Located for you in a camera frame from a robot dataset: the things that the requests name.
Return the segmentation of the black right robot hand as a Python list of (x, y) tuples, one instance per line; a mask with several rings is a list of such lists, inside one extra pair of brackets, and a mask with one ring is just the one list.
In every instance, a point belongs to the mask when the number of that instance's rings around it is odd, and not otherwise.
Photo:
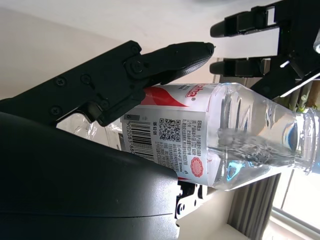
[(177, 174), (60, 130), (73, 114), (105, 127), (212, 57), (208, 42), (141, 54), (128, 41), (0, 102), (3, 240), (176, 240)]

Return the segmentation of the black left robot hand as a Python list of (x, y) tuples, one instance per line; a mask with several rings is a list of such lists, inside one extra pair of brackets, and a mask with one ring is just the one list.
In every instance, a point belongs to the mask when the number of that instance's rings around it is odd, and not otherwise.
[(210, 28), (213, 38), (235, 37), (278, 28), (277, 54), (225, 58), (210, 65), (224, 77), (259, 78), (251, 89), (272, 100), (285, 97), (320, 76), (320, 2), (281, 0), (225, 17)]

